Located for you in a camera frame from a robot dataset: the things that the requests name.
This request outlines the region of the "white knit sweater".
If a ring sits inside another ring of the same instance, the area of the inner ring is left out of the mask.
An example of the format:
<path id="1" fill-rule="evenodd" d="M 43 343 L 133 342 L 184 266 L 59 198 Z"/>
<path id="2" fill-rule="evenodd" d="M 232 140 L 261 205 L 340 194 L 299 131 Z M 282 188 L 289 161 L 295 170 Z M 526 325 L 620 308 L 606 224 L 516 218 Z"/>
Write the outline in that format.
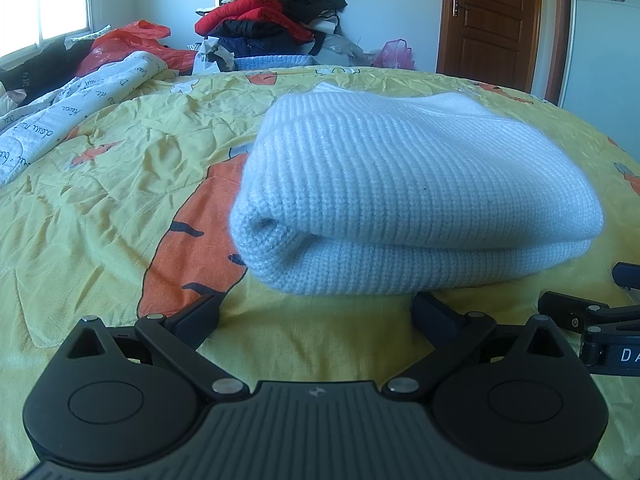
<path id="1" fill-rule="evenodd" d="M 282 96 L 247 157 L 230 234 L 293 295 L 395 295 L 521 278 L 583 255 L 604 214 L 539 130 L 459 92 Z"/>

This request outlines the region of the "dark navy clothes in pile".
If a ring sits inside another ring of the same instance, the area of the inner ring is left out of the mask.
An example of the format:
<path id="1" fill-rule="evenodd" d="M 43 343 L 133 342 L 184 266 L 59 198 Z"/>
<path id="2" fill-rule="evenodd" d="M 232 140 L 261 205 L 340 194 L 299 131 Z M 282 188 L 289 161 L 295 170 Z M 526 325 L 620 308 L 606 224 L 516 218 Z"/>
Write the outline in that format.
<path id="1" fill-rule="evenodd" d="M 300 40 L 280 24 L 251 20 L 225 20 L 209 32 L 206 38 L 217 38 L 219 44 L 236 58 L 296 55 L 316 42 L 314 34 L 309 39 Z"/>

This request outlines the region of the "yellow carrot print bedsheet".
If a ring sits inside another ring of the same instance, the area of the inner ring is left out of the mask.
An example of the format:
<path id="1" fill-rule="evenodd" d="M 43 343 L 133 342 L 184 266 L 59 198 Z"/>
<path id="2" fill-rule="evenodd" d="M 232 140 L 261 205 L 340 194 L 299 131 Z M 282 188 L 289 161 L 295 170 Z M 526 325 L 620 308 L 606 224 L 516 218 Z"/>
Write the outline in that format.
<path id="1" fill-rule="evenodd" d="M 639 166 L 566 110 L 508 87 L 408 70 L 161 73 L 84 120 L 1 192 L 3 478 L 35 465 L 24 402 L 86 314 L 127 326 L 221 292 L 221 322 L 201 352 L 248 384 L 386 382 L 427 354 L 407 297 L 286 296 L 227 256 L 224 215 L 262 116 L 280 96 L 320 82 L 383 96 L 460 91 L 545 133 L 592 182 L 605 228 L 589 252 L 521 280 L 446 290 L 448 306 L 521 324 L 548 290 L 631 303 L 612 270 L 639 259 Z"/>

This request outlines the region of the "white wardrobe with flower stickers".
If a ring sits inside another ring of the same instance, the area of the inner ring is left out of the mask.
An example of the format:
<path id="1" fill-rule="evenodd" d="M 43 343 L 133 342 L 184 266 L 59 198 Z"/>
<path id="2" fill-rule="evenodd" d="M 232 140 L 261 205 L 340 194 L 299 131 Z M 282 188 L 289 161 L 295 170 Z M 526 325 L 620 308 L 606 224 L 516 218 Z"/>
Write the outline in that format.
<path id="1" fill-rule="evenodd" d="M 639 0 L 574 0 L 563 107 L 627 151 L 639 145 Z"/>

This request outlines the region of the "white printed quilt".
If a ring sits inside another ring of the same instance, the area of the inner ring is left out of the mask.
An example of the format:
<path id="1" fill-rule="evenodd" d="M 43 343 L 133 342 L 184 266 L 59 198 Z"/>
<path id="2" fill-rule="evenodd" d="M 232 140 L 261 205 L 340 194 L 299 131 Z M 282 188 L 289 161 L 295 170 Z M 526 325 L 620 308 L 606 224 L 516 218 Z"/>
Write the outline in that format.
<path id="1" fill-rule="evenodd" d="M 157 56 L 136 51 L 4 114 L 0 136 L 1 184 L 14 181 L 29 165 L 62 143 L 86 118 L 122 102 L 165 70 L 167 63 Z"/>

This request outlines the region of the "grey white crumpled cloth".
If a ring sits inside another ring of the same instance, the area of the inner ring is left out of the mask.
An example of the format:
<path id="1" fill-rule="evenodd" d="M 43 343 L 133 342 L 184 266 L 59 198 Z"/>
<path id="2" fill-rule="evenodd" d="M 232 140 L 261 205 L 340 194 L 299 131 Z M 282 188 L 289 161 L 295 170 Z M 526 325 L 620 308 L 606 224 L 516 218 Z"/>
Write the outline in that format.
<path id="1" fill-rule="evenodd" d="M 235 70 L 235 59 L 219 42 L 218 38 L 204 39 L 194 56 L 192 74 L 211 75 Z"/>

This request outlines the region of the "pink plastic bag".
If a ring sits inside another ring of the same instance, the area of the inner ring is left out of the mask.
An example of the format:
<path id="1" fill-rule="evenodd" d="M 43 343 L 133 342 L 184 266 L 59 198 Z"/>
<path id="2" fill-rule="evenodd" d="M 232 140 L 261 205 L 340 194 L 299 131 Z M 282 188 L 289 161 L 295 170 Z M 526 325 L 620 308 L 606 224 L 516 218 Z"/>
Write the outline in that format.
<path id="1" fill-rule="evenodd" d="M 387 41 L 375 55 L 372 65 L 378 68 L 398 68 L 414 70 L 412 49 L 405 39 Z"/>

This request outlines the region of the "light blue knit basket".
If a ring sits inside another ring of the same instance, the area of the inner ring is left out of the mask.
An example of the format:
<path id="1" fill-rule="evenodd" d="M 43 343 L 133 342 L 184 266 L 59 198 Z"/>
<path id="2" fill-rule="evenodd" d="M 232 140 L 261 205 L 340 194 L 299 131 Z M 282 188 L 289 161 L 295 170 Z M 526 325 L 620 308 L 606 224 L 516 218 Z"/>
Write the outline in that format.
<path id="1" fill-rule="evenodd" d="M 293 68 L 313 66 L 317 62 L 311 55 L 259 55 L 236 58 L 235 70 L 272 70 L 273 68 Z"/>

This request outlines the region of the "brown wooden door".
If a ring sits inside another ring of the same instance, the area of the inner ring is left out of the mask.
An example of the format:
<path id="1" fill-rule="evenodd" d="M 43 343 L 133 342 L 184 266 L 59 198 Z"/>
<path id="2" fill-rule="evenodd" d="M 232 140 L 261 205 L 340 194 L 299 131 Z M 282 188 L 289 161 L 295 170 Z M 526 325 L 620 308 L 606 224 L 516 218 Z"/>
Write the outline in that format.
<path id="1" fill-rule="evenodd" d="M 541 76 L 559 104 L 574 0 L 442 0 L 437 71 L 525 92 Z"/>

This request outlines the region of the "black garment by window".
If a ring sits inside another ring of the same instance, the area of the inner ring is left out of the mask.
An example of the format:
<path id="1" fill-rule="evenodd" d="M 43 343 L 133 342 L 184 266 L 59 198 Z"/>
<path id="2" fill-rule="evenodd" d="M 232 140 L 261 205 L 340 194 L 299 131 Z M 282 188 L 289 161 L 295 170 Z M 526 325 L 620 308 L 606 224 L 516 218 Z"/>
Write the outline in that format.
<path id="1" fill-rule="evenodd" d="M 8 91 L 23 90 L 27 105 L 48 92 L 61 88 L 75 77 L 79 65 L 91 50 L 92 40 L 81 40 L 69 49 L 58 38 L 33 58 L 10 70 L 1 71 L 1 82 Z"/>

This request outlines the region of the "red plastic bag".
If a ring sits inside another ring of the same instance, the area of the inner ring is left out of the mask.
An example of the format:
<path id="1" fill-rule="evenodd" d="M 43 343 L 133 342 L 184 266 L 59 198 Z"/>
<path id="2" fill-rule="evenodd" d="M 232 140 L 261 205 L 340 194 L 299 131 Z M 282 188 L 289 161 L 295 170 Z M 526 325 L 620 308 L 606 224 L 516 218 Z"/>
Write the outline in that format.
<path id="1" fill-rule="evenodd" d="M 161 44 L 160 40 L 168 38 L 170 34 L 169 27 L 145 20 L 111 30 L 93 41 L 91 50 L 76 70 L 76 76 L 91 74 L 101 66 L 122 61 L 137 51 L 157 56 L 167 64 L 170 70 L 178 70 L 180 74 L 189 73 L 194 64 L 196 52 L 174 49 Z"/>

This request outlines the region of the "grey fabric heap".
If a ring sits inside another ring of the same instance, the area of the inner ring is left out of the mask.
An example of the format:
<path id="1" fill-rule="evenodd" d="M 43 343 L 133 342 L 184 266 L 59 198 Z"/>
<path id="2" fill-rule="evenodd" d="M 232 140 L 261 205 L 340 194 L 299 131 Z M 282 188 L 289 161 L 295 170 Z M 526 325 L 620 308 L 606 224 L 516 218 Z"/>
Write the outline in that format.
<path id="1" fill-rule="evenodd" d="M 344 36 L 318 32 L 309 55 L 321 65 L 371 66 L 378 52 L 363 51 Z"/>

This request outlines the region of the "red jacket on pile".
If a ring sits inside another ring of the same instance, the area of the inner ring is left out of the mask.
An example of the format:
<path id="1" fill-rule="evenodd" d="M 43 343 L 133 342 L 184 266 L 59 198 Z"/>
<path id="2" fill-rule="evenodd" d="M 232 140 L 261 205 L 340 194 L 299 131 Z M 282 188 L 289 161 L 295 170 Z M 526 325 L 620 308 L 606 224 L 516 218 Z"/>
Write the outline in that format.
<path id="1" fill-rule="evenodd" d="M 228 20 L 268 22 L 282 26 L 300 44 L 314 39 L 303 25 L 288 18 L 278 0 L 234 0 L 209 11 L 194 24 L 194 32 L 205 37 L 221 23 Z"/>

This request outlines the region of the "window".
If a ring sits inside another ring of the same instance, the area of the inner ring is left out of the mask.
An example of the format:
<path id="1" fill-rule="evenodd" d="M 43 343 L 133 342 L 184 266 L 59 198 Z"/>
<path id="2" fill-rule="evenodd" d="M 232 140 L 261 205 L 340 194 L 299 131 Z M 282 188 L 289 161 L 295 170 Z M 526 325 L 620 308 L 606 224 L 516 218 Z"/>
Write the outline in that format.
<path id="1" fill-rule="evenodd" d="M 89 8 L 89 0 L 1 0 L 1 55 L 87 29 Z"/>

